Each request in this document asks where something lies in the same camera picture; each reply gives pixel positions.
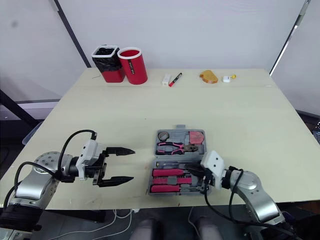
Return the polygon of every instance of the red marker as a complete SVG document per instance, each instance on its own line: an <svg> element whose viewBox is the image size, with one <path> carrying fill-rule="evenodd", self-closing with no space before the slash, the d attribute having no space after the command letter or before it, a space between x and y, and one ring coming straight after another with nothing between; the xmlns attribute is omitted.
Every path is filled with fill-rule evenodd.
<svg viewBox="0 0 320 240"><path fill-rule="evenodd" d="M178 76L175 77L175 79L173 79L172 82L169 83L169 87L172 87L172 85L182 76L182 72L179 73Z"/></svg>

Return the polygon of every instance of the table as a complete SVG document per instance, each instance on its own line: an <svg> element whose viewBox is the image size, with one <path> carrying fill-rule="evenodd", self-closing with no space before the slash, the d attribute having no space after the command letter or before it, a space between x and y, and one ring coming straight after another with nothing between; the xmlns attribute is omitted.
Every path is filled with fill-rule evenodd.
<svg viewBox="0 0 320 240"><path fill-rule="evenodd" d="M105 178L132 176L117 187L92 186L92 179L60 183L47 209L101 210L204 206L203 196L154 197L146 194L154 144L159 129L178 124L203 129L208 150L216 150L226 166L256 173L275 202L320 199L320 146L288 100L263 69L215 69L208 84L203 69L149 69L142 85L107 84L96 68L84 71L63 96L0 181L0 203L13 185L17 167L61 148L73 132L95 130L97 141L136 151L107 158ZM183 76L173 87L162 78ZM236 74L230 83L222 76ZM89 134L76 136L66 153L78 156ZM30 172L25 167L20 179ZM227 205L231 192L213 190L212 205ZM243 201L236 196L234 204Z"/></svg>

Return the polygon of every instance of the black cable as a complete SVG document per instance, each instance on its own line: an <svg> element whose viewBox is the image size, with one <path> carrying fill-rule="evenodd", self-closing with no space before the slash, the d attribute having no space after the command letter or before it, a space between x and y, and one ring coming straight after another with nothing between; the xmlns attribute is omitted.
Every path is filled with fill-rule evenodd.
<svg viewBox="0 0 320 240"><path fill-rule="evenodd" d="M243 170L243 169L239 169L239 171L241 171L241 172L240 172L238 178L237 178L236 181L235 181L235 184L234 184L234 186L233 186L233 188L232 188L232 191L231 191L230 200L229 200L229 216L230 216L230 218L231 218L231 221L232 221L234 224L236 224L236 220L235 220L234 215L233 215L233 213L232 213L232 200L234 199L234 195L235 195L235 193L236 193L236 189L237 189L238 183L239 183L239 181L240 181L240 178L241 178L242 175L244 174L244 170Z"/></svg>
<svg viewBox="0 0 320 240"><path fill-rule="evenodd" d="M42 169L43 171L47 172L48 174L50 174L51 176L55 176L55 173L53 171L50 171L49 169L47 169L46 167L44 166L41 166L37 163L34 163L34 162L31 162L31 161L25 161L23 163L21 163L21 165L18 167L18 169L16 170L16 173L15 173L15 177L14 177L14 191L17 192L18 190L18 180L19 180L19 174L21 172L21 169L25 166L25 165L31 165L31 166L34 166L36 168L39 168L39 169Z"/></svg>
<svg viewBox="0 0 320 240"><path fill-rule="evenodd" d="M61 169L61 164L62 164L62 158L65 154L65 151L66 151L66 148L70 142L70 140L77 134L80 134L80 133L92 133L91 134L91 138L92 140L96 140L97 138L97 133L93 130L90 130L90 129L84 129L84 130L79 130L79 131L76 131L74 132L73 134L71 134L71 136L68 137L68 139L65 141L63 147L62 147L62 150L61 150L61 153L60 153L60 156L59 156L59 159L58 159L58 170L56 171L56 176L58 178L60 178L60 176L62 175L62 169Z"/></svg>
<svg viewBox="0 0 320 240"><path fill-rule="evenodd" d="M8 206L8 202L9 202L9 198L12 194L12 192L14 191L15 186L13 186L12 188L10 188L10 190L8 191L8 193L5 196L4 202L3 202L3 209L6 209L6 207Z"/></svg>
<svg viewBox="0 0 320 240"><path fill-rule="evenodd" d="M274 226L272 224L268 224L268 223L262 223L262 222L248 222L248 221L239 221L239 220L235 220L235 219L231 219L230 217L224 215L223 213L219 212L218 210L216 210L214 207L211 206L211 204L209 203L208 201L208 194L207 194L207 191L208 191L208 185L204 186L204 199L205 199L205 202L206 204L208 205L208 207L215 213L217 214L218 216L226 219L226 220L229 220L231 222L234 222L236 224L242 224L242 225L245 225L245 226L258 226L258 227L264 227L264 228L270 228L270 229L274 229L274 230L277 230L279 232L282 232L290 237L296 237L295 234L293 234L292 232L290 231L287 231L285 229L282 229L280 227L277 227L277 226Z"/></svg>

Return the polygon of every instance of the pen holder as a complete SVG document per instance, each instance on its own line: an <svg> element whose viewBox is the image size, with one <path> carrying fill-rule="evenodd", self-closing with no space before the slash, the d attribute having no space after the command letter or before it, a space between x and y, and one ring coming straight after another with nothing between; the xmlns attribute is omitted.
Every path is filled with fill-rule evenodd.
<svg viewBox="0 0 320 240"><path fill-rule="evenodd" d="M129 83L144 84L148 80L147 71L140 48L126 47L117 53Z"/></svg>
<svg viewBox="0 0 320 240"><path fill-rule="evenodd" d="M91 55L107 83L121 83L125 78L125 71L117 55L118 51L117 46L101 45Z"/></svg>

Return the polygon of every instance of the white eraser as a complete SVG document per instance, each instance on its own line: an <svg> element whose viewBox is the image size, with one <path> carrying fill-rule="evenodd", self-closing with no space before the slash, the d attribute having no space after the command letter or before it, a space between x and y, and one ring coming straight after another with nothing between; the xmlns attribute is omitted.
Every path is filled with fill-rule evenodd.
<svg viewBox="0 0 320 240"><path fill-rule="evenodd" d="M229 76L223 76L222 82L224 82L224 83L230 83L230 77L229 77Z"/></svg>
<svg viewBox="0 0 320 240"><path fill-rule="evenodd" d="M171 79L171 74L164 75L164 78L162 80L162 86L169 86L170 79Z"/></svg>

